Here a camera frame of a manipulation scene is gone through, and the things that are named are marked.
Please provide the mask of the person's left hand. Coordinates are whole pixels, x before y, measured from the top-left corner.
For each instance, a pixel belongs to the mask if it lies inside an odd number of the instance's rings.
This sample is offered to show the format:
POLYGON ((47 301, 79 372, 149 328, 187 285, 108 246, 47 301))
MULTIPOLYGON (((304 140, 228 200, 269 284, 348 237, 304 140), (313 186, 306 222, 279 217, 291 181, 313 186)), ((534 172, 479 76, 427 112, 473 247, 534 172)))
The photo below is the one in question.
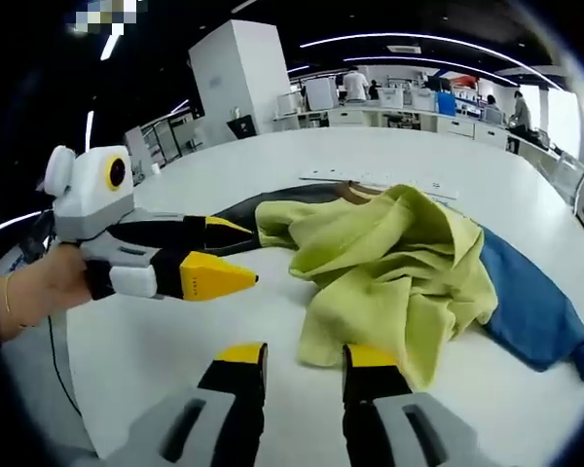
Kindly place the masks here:
POLYGON ((86 269, 80 250, 61 243, 35 263, 9 273, 3 286, 2 339, 11 340, 45 318, 91 301, 86 269))

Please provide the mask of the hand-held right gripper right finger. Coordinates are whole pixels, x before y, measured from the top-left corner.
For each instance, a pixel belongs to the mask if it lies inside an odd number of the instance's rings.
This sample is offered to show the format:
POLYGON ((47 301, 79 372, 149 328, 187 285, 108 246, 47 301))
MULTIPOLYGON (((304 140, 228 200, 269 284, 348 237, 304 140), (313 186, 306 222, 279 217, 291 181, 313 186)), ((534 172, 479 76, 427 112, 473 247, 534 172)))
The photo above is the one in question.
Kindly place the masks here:
POLYGON ((343 433, 352 466, 494 466, 476 431, 413 391, 390 354, 343 346, 343 433))

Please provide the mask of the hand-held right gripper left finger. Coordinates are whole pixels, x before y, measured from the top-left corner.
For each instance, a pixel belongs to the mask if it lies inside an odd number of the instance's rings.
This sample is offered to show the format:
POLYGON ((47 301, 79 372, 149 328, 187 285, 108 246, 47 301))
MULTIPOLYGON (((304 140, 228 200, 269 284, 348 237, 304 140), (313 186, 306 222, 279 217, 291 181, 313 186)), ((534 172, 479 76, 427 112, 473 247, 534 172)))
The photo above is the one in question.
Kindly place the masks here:
POLYGON ((136 419, 103 466, 252 466, 264 431, 268 345, 233 345, 199 384, 136 419))

